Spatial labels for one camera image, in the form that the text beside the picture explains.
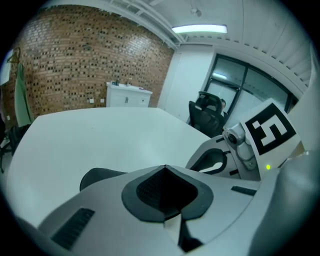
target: white table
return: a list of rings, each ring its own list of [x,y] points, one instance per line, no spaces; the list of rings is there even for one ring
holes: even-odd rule
[[[16,215],[37,227],[79,192],[90,169],[184,167],[208,139],[159,108],[107,107],[42,115],[13,156],[7,199]]]

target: white cabinet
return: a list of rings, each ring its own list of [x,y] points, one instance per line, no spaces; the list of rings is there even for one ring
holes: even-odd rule
[[[137,86],[124,84],[112,85],[106,83],[106,106],[107,107],[141,107],[149,106],[152,91],[141,89]]]

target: white ceiling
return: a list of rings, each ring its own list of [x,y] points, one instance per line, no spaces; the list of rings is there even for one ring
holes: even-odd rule
[[[212,44],[251,51],[266,63],[281,64],[305,91],[311,75],[310,38],[277,0],[53,0],[46,6],[85,5],[122,15],[155,33],[168,46]],[[198,8],[200,17],[191,14]],[[227,33],[177,35],[171,28],[225,24]]]

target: window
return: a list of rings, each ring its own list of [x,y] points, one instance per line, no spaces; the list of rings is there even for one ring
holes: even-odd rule
[[[225,100],[225,127],[237,124],[242,114],[269,98],[286,112],[297,100],[281,83],[262,70],[219,54],[205,91]]]

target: brick wall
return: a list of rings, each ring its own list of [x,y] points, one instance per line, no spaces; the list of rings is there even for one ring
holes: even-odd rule
[[[35,117],[104,107],[106,82],[116,79],[124,84],[131,78],[134,86],[152,91],[149,106],[156,107],[174,52],[126,18],[78,5],[41,10],[14,47],[21,49],[20,62]],[[10,80],[1,88],[4,114],[11,117],[7,126],[16,123],[16,71],[17,64],[12,64]]]

